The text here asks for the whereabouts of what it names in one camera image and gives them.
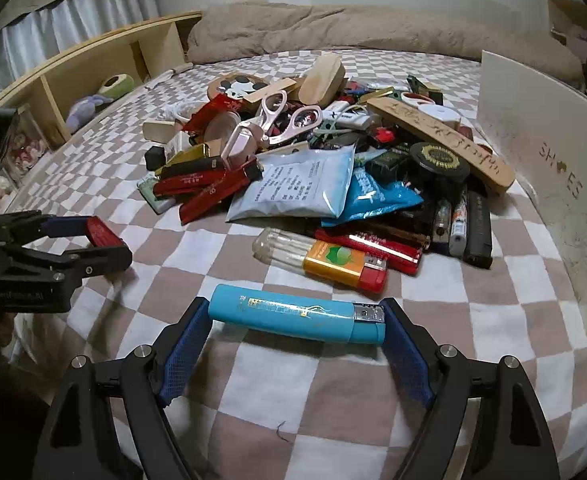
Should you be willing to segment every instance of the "wooden shelf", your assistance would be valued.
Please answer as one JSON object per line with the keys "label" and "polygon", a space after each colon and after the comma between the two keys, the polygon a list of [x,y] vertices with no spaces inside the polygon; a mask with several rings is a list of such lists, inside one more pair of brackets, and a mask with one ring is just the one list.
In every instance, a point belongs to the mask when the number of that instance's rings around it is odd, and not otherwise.
{"label": "wooden shelf", "polygon": [[65,125],[78,99],[110,76],[127,73],[136,86],[186,62],[186,35],[202,14],[186,12],[128,25],[77,44],[23,75],[0,93],[0,107],[31,105],[52,148],[71,139]]}

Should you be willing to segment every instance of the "metal screw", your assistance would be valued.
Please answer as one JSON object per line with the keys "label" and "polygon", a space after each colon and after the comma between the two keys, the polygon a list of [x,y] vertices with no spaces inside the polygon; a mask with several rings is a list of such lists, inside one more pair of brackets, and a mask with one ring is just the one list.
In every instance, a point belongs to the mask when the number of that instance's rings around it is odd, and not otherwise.
{"label": "metal screw", "polygon": [[135,357],[146,357],[151,353],[151,345],[140,345],[133,351]]}
{"label": "metal screw", "polygon": [[520,361],[512,355],[508,355],[505,357],[505,365],[507,365],[509,368],[518,368],[518,366],[520,366]]}
{"label": "metal screw", "polygon": [[442,345],[440,347],[440,353],[445,357],[456,357],[458,355],[458,349],[453,345]]}
{"label": "metal screw", "polygon": [[71,359],[71,366],[74,368],[82,368],[86,364],[86,356],[79,355]]}

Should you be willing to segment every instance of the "green apple sticker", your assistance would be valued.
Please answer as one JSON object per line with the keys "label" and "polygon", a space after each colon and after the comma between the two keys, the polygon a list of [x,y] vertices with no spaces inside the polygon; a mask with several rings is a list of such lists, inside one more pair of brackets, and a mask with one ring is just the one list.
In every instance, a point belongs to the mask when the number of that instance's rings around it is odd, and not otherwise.
{"label": "green apple sticker", "polygon": [[346,247],[331,247],[327,259],[334,265],[346,265],[351,261],[351,250]]}

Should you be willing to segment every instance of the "beige blanket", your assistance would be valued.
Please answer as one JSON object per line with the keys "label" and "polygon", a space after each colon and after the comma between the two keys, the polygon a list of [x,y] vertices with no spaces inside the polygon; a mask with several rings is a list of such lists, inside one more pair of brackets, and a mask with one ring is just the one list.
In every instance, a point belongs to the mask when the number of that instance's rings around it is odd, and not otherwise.
{"label": "beige blanket", "polygon": [[480,61],[483,50],[579,86],[582,66],[546,34],[514,34],[480,23],[390,7],[232,4],[206,10],[189,35],[189,61],[212,63],[286,50],[380,48]]}

